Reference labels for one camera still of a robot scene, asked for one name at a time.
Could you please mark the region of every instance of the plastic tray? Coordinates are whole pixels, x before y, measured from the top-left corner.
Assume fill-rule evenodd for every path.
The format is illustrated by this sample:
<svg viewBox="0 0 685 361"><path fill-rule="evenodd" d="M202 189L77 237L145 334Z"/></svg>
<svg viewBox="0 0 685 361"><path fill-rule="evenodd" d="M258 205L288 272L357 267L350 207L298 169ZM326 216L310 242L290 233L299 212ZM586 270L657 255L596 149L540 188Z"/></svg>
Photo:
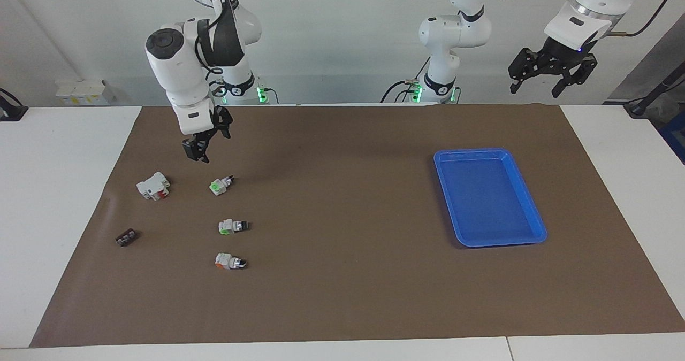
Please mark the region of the plastic tray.
<svg viewBox="0 0 685 361"><path fill-rule="evenodd" d="M509 151L439 151L435 164L459 242L489 247L546 240L545 225Z"/></svg>

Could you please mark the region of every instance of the white table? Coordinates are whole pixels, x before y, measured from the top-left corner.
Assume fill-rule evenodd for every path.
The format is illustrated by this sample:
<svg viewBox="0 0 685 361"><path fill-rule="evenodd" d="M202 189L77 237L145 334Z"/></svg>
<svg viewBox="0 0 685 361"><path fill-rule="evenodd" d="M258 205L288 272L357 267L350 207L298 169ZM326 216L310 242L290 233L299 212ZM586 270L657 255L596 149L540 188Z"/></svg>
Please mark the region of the white table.
<svg viewBox="0 0 685 361"><path fill-rule="evenodd" d="M0 124L0 347L27 347L132 129L139 107L31 109ZM620 107L563 111L680 313L685 166ZM3 349L0 359L431 359L680 361L685 333L417 341Z"/></svg>

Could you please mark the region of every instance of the brown mat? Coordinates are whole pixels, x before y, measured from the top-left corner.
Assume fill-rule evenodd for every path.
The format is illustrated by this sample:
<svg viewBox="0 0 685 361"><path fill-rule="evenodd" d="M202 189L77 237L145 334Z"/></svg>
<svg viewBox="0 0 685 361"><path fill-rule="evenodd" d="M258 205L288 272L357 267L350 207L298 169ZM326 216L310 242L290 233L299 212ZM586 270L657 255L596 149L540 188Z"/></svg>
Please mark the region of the brown mat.
<svg viewBox="0 0 685 361"><path fill-rule="evenodd" d="M232 112L205 165L171 109L142 110L32 347L685 332L558 107ZM514 154L545 243L456 241L432 156L482 147ZM135 190L156 171L172 181L157 203ZM254 229L221 236L227 218Z"/></svg>

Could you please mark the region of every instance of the black terminal block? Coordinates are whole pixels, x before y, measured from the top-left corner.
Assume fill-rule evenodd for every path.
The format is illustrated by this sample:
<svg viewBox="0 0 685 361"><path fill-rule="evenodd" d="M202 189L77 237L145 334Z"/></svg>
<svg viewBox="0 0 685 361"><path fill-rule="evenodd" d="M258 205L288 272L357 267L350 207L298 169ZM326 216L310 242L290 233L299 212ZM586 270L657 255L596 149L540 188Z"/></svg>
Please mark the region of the black terminal block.
<svg viewBox="0 0 685 361"><path fill-rule="evenodd" d="M129 244L132 244L133 241L138 239L139 236L140 234L135 232L135 230L128 229L124 234L117 237L117 244L121 247L127 247Z"/></svg>

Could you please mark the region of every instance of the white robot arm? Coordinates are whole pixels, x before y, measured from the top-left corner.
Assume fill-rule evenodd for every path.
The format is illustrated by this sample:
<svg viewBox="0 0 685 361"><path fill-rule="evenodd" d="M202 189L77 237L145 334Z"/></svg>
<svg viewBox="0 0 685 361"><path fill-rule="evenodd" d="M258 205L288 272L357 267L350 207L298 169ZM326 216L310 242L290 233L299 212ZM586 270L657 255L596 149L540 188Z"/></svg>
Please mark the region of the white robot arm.
<svg viewBox="0 0 685 361"><path fill-rule="evenodd" d="M250 69L246 44L259 41L259 20L238 0L196 0L216 17L164 25L147 39L147 58L178 118L188 158L209 162L206 151L216 132L230 137L233 119L223 103L265 103L268 97ZM220 78L207 82L211 75Z"/></svg>
<svg viewBox="0 0 685 361"><path fill-rule="evenodd" d="M555 98L573 84L583 84L597 66L590 53L606 37L635 0L568 0L545 28L548 36L538 52L524 48L509 66L515 94L521 84L539 74L560 74L552 90Z"/></svg>
<svg viewBox="0 0 685 361"><path fill-rule="evenodd" d="M459 57L453 49L480 47L492 34L492 23L485 15L483 0L450 0L457 15L427 18L421 23L419 37L431 54L428 72L421 76L418 101L449 101L457 79Z"/></svg>

